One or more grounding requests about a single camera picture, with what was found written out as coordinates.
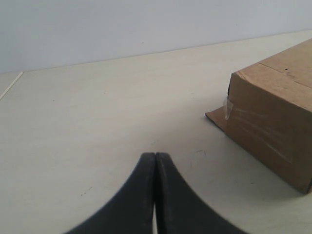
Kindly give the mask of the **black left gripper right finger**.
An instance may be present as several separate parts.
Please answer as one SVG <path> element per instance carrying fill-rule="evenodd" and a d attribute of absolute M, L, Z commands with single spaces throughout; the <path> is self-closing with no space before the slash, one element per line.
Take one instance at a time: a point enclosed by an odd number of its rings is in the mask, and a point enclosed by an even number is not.
<path fill-rule="evenodd" d="M 156 224 L 159 234 L 244 234 L 192 190 L 167 153 L 156 153 Z"/>

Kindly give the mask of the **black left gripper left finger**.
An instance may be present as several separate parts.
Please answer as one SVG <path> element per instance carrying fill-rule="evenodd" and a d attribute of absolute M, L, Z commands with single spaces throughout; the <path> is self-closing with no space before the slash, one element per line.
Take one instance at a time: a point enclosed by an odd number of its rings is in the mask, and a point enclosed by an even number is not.
<path fill-rule="evenodd" d="M 120 190 L 69 234 L 152 234 L 155 153 L 143 153 Z"/>

